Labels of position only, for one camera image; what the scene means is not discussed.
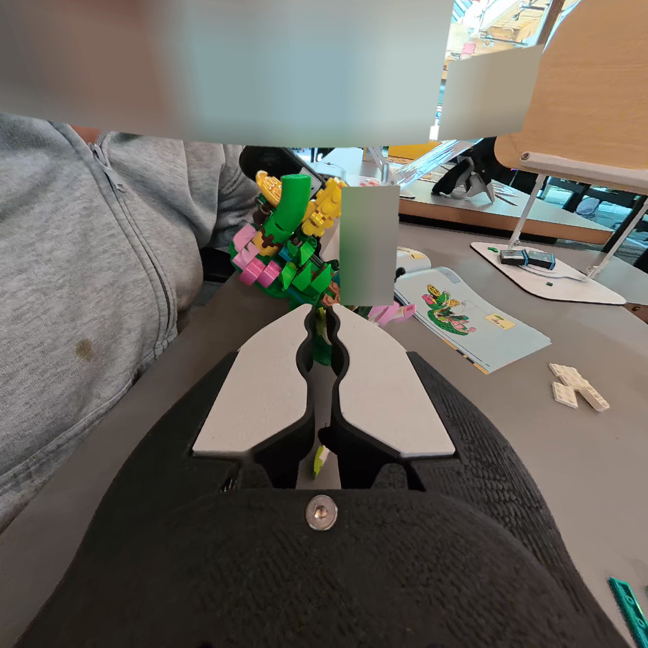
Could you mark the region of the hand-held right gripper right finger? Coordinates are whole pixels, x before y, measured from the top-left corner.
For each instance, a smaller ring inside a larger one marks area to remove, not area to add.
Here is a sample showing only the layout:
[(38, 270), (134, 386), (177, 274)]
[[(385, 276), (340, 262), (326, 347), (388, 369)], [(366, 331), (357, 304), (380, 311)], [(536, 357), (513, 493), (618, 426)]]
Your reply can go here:
[(400, 459), (456, 451), (403, 346), (360, 315), (329, 308), (329, 339), (341, 424)]

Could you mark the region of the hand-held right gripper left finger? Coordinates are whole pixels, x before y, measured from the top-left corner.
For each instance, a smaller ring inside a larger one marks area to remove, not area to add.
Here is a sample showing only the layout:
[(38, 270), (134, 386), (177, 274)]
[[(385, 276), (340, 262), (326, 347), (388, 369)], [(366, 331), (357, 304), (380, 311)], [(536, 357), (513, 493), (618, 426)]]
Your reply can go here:
[(307, 420), (314, 308), (304, 304), (238, 350), (192, 446), (201, 457), (251, 458)]

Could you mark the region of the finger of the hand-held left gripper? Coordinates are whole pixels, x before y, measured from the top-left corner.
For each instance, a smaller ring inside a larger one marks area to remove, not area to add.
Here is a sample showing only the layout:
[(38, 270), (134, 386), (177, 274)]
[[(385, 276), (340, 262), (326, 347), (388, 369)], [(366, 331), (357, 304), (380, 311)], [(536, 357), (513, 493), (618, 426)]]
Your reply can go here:
[(320, 260), (320, 273), (325, 264), (329, 264), (332, 268), (332, 275), (339, 271), (339, 257), (340, 257), (340, 223), (327, 229), (323, 236), (320, 238), (320, 248), (317, 253)]

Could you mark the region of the green lego flower model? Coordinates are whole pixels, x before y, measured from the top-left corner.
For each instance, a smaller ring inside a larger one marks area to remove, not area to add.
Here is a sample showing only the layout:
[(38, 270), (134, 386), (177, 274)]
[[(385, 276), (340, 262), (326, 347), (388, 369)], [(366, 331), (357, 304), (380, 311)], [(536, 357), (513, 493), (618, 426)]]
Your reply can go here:
[(311, 180), (304, 172), (279, 179), (258, 171), (255, 222), (235, 234), (229, 255), (242, 283), (287, 299), (290, 310), (304, 304), (315, 307), (312, 358), (330, 366), (325, 309), (341, 303), (339, 262), (324, 261), (318, 245), (341, 215), (342, 188), (347, 184), (328, 179), (312, 197)]

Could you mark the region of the lego instruction booklet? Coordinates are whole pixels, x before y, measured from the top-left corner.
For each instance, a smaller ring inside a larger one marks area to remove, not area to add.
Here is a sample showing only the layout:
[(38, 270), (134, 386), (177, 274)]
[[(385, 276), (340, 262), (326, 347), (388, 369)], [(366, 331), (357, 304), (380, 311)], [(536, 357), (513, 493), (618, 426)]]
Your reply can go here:
[(453, 270), (433, 267), (423, 253), (398, 247), (395, 299), (414, 306), (413, 317), (489, 374), (538, 352), (551, 340), (490, 304)]

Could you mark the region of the teal lego plate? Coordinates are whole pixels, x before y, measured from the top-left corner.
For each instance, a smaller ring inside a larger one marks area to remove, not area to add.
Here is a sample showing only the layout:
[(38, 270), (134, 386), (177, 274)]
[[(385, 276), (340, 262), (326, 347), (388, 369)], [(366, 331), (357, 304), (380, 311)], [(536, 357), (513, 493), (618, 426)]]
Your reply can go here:
[(607, 583), (636, 647), (647, 647), (647, 618), (627, 581), (608, 577)]

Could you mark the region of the yellow storage bin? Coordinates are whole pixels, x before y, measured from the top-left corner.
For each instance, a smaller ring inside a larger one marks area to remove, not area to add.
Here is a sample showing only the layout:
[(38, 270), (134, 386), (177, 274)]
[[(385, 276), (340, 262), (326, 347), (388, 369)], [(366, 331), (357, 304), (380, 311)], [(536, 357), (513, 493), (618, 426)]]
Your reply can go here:
[(387, 156), (389, 158), (403, 158), (414, 160), (420, 158), (437, 148), (441, 142), (429, 141), (424, 144), (405, 144), (405, 145), (390, 145), (387, 148)]

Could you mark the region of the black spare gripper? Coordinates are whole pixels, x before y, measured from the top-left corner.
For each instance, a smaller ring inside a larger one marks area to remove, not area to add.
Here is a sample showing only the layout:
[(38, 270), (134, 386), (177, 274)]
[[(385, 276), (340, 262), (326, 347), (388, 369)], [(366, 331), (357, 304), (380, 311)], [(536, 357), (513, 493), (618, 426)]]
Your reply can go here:
[(496, 137), (485, 137), (479, 140), (461, 155), (456, 157), (456, 164), (434, 184), (432, 196), (449, 196), (458, 187), (465, 189), (466, 196), (472, 198), (485, 193), (491, 204), (495, 202), (492, 186), (493, 173), (499, 168), (495, 158), (494, 146)]

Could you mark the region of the person in grey hoodie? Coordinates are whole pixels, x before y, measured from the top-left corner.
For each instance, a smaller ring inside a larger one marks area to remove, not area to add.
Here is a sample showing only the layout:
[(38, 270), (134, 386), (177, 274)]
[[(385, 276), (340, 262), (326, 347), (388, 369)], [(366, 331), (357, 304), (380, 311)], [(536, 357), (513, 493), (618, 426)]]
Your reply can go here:
[(1, 113), (1, 531), (176, 339), (251, 221), (241, 144)]

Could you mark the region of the light wooden panel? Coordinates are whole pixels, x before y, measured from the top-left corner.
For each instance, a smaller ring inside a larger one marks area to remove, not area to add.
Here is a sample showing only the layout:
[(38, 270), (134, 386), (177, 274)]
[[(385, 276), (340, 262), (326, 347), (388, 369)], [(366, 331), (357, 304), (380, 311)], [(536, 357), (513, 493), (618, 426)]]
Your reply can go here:
[(540, 59), (509, 168), (647, 194), (647, 2), (581, 1)]

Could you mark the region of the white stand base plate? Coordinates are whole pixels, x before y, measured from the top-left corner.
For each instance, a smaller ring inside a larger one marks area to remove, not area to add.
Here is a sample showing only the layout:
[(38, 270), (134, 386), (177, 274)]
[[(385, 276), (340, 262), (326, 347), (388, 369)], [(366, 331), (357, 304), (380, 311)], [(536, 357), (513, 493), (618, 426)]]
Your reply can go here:
[(492, 253), (487, 248), (499, 244), (473, 242), (470, 247), (481, 255), (500, 273), (530, 295), (550, 301), (568, 303), (591, 303), (602, 305), (623, 306), (627, 300), (619, 293), (602, 285), (595, 279), (587, 277), (559, 259), (556, 260), (553, 271), (534, 267), (506, 266), (500, 264), (499, 254)]

